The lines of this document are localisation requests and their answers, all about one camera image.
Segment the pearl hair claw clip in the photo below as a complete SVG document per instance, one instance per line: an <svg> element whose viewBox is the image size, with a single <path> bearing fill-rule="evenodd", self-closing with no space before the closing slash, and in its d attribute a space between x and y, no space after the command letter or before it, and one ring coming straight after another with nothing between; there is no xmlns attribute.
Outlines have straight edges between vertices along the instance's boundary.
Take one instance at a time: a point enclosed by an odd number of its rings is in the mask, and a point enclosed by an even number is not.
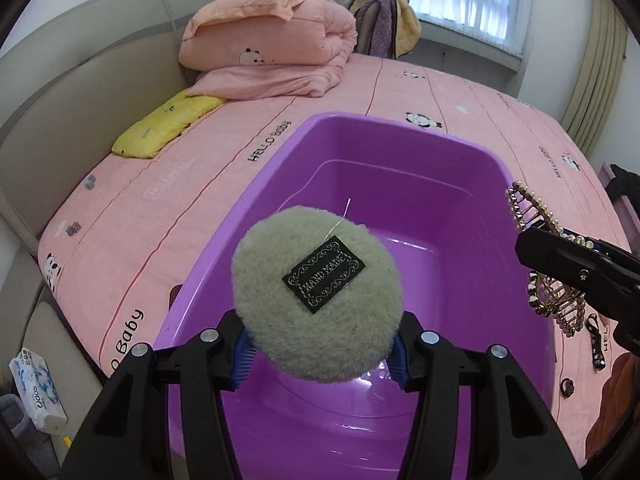
<svg viewBox="0 0 640 480"><path fill-rule="evenodd" d="M564 229L540 196L521 181L506 188L506 200L518 231L516 256L529 268L529 307L552 318L564 336L576 335L585 322L585 294L567 283L562 266L570 262L567 249L588 246L585 237Z"/></svg>

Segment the grey fuzzy round puff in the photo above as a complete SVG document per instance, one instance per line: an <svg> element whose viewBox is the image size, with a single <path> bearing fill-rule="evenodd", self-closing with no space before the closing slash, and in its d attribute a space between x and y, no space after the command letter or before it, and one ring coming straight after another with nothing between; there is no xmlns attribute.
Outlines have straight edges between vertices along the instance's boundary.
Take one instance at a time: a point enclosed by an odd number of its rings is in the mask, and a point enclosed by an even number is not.
<svg viewBox="0 0 640 480"><path fill-rule="evenodd" d="M233 307L269 361L311 382L349 382L390 354L404 293L362 224L304 206L254 224L231 260Z"/></svg>

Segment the pink fuzzy flower headband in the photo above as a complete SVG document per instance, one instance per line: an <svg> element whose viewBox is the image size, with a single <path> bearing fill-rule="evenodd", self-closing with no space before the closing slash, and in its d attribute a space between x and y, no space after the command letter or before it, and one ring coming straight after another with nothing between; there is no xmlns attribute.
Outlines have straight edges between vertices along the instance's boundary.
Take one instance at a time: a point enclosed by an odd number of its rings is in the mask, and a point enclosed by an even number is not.
<svg viewBox="0 0 640 480"><path fill-rule="evenodd" d="M604 450L630 414L639 416L639 358L627 352L616 359L602 388L599 416L586 439L587 460Z"/></svg>

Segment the pink storage box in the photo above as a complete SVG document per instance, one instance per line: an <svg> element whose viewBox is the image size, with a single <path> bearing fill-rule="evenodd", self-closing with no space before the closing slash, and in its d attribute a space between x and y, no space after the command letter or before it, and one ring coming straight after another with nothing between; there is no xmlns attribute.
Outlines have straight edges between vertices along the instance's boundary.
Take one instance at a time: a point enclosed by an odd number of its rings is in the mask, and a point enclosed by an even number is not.
<svg viewBox="0 0 640 480"><path fill-rule="evenodd" d="M599 170L598 177L602 185L606 188L608 182L614 177L611 165L604 162ZM636 214L632 208L630 201L626 196L622 196L619 200L612 202L617 217L620 219L623 230L627 237L631 252L639 255L639 214Z"/></svg>

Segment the black clothes on box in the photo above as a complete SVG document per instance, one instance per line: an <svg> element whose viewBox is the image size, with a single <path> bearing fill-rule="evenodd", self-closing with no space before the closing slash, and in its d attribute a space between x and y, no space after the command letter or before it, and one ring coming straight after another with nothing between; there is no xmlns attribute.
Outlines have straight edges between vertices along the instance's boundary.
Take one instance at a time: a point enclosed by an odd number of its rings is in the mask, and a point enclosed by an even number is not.
<svg viewBox="0 0 640 480"><path fill-rule="evenodd" d="M640 211L640 176L615 164L611 165L614 177L605 191L612 202L626 196L636 214Z"/></svg>

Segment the pink bed sheet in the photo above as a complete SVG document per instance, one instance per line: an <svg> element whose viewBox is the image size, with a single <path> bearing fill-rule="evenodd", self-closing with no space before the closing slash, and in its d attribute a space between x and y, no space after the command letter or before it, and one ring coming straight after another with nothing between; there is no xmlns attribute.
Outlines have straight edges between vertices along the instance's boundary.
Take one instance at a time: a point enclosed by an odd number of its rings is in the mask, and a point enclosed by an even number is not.
<svg viewBox="0 0 640 480"><path fill-rule="evenodd" d="M224 104L152 159L108 156L61 206L42 234L40 266L101 370L111 373L137 342L168 347L157 340L160 330L216 229L272 154L321 114L476 141L502 160L510 182L529 185L564 226L627 243L598 176L555 119L473 81L353 55L342 82L324 96ZM592 367L587 332L568 338L544 319L554 350L552 397L545 401L576 460L583 460L608 371Z"/></svg>

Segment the purple plastic basin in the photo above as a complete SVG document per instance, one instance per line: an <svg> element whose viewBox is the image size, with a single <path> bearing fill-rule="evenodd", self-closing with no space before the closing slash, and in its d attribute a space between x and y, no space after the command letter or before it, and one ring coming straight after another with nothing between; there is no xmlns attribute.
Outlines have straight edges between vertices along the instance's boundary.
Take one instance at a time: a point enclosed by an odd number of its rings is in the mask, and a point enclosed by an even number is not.
<svg viewBox="0 0 640 480"><path fill-rule="evenodd" d="M526 300L502 160L476 141L360 115L306 120L232 206L158 335L229 310L272 318L224 411L247 479L391 479L418 398L380 338L413 313L456 346L503 344L552 397L551 324Z"/></svg>

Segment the tissue pack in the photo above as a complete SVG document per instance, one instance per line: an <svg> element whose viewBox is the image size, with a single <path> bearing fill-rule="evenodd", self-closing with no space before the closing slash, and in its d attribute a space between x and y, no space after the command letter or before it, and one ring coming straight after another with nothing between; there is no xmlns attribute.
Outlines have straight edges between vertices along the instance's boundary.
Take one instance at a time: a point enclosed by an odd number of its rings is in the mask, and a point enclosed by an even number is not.
<svg viewBox="0 0 640 480"><path fill-rule="evenodd" d="M60 436L68 422L47 362L39 354L21 348L9 364L26 414L45 434Z"/></svg>

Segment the right beige curtain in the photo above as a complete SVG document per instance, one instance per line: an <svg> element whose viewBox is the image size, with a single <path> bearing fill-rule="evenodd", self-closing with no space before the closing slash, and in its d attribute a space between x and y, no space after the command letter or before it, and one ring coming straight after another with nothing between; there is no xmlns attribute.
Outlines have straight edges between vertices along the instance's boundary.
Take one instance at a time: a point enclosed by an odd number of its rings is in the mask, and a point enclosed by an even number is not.
<svg viewBox="0 0 640 480"><path fill-rule="evenodd" d="M592 0L587 47L561 126L588 156L608 119L622 76L628 26L612 0Z"/></svg>

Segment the beige bedside cushion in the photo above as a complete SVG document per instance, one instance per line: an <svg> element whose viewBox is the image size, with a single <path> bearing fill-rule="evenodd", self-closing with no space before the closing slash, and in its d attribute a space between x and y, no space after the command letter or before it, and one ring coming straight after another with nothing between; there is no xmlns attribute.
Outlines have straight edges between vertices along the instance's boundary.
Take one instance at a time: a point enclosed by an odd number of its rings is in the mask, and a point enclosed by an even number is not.
<svg viewBox="0 0 640 480"><path fill-rule="evenodd" d="M15 400L17 388L9 362L22 349L46 361L68 422L59 436L35 434ZM1 283L1 414L17 442L36 465L54 471L65 460L70 441L102 390L99 377L64 324L60 309L43 283L29 252L17 252Z"/></svg>

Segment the yellow pillow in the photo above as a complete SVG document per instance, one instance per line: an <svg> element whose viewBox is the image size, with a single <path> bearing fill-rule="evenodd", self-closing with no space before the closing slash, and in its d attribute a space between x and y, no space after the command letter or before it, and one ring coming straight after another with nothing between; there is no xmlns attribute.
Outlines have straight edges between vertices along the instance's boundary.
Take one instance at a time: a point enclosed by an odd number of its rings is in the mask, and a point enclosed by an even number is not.
<svg viewBox="0 0 640 480"><path fill-rule="evenodd" d="M183 90L123 132L112 145L112 153L125 158L154 158L190 125L225 102L216 96L190 96Z"/></svg>

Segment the folded pink quilt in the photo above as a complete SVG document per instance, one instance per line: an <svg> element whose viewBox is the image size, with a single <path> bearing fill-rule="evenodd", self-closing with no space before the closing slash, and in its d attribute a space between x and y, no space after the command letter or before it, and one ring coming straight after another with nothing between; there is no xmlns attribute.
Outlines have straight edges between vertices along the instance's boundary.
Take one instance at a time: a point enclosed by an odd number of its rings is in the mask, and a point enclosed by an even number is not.
<svg viewBox="0 0 640 480"><path fill-rule="evenodd" d="M356 42L354 16L334 0L215 0L186 25L179 63L198 72L190 96L320 98Z"/></svg>

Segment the grey bed headboard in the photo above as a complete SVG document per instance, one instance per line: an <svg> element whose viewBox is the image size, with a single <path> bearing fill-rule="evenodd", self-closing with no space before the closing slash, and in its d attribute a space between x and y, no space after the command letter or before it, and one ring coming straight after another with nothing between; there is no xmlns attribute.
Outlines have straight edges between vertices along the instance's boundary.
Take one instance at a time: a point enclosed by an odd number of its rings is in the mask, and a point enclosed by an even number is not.
<svg viewBox="0 0 640 480"><path fill-rule="evenodd" d="M213 0L89 0L1 59L1 215L29 252L115 139L193 76L186 23Z"/></svg>

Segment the chair with draped clothes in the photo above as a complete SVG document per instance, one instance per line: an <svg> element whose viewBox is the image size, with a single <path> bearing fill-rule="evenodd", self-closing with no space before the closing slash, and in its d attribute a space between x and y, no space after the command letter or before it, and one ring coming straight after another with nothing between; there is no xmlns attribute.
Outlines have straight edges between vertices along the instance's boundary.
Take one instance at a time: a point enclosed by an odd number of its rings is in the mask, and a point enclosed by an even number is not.
<svg viewBox="0 0 640 480"><path fill-rule="evenodd" d="M409 54L422 34L410 0L350 0L356 20L355 53L396 60Z"/></svg>

